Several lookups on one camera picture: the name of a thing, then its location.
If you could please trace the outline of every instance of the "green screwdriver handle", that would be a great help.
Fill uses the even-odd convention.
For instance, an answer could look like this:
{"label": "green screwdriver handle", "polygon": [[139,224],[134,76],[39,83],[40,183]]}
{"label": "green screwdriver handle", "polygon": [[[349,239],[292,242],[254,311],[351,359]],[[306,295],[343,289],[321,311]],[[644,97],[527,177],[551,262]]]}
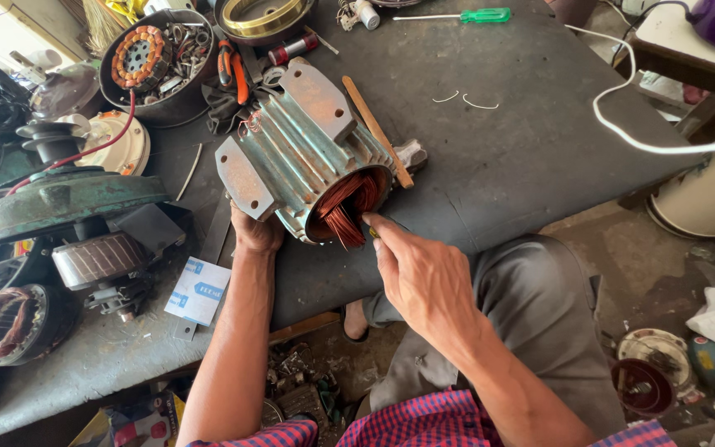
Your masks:
{"label": "green screwdriver handle", "polygon": [[459,16],[462,23],[476,22],[476,23],[489,23],[489,22],[506,22],[509,20],[511,11],[509,8],[484,8],[482,10],[464,10]]}

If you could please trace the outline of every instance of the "sandal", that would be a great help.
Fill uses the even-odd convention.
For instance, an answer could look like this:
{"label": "sandal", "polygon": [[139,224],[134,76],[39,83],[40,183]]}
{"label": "sandal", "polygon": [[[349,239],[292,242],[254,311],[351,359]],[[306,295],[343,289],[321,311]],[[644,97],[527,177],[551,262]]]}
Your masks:
{"label": "sandal", "polygon": [[350,343],[354,343],[354,344],[360,344],[369,338],[370,327],[365,329],[365,332],[363,332],[363,335],[360,338],[356,339],[356,338],[352,338],[352,337],[346,335],[346,329],[344,329],[344,321],[346,321],[346,306],[345,305],[338,308],[338,314],[341,316],[341,318],[340,318],[341,335],[343,335],[343,337],[346,339],[346,341],[349,341]]}

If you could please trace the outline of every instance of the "gray pants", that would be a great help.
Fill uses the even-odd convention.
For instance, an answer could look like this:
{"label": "gray pants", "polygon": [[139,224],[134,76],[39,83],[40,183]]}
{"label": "gray pants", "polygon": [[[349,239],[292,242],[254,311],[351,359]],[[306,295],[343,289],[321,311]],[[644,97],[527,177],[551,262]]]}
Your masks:
{"label": "gray pants", "polygon": [[[471,260],[476,306],[509,350],[599,437],[625,428],[609,366],[595,336],[592,297],[580,261],[556,239],[530,235]],[[384,293],[363,300],[369,324],[402,316]],[[408,330],[388,375],[371,391],[371,410],[470,384],[422,336]]]}

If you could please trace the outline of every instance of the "copper wire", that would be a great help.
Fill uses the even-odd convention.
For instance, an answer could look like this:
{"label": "copper wire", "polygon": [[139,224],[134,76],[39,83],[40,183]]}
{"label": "copper wire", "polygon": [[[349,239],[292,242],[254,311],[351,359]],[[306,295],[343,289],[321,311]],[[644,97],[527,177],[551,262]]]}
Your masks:
{"label": "copper wire", "polygon": [[371,211],[380,199],[377,182],[366,173],[355,173],[325,192],[314,208],[314,214],[324,221],[341,240],[344,248],[365,243],[360,218]]}
{"label": "copper wire", "polygon": [[261,109],[258,109],[251,113],[250,116],[247,117],[247,119],[243,119],[241,122],[239,122],[237,133],[239,133],[240,137],[244,138],[247,136],[248,130],[253,133],[256,133],[261,130],[261,127]]}

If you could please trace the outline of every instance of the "brass ring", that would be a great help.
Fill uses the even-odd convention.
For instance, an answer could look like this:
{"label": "brass ring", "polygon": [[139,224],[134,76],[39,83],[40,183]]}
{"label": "brass ring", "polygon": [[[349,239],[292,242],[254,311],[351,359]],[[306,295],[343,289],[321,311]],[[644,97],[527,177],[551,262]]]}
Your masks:
{"label": "brass ring", "polygon": [[253,20],[237,21],[232,17],[240,14],[258,0],[230,0],[223,7],[223,23],[234,36],[264,37],[270,36],[303,14],[307,0],[289,0],[271,14]]}

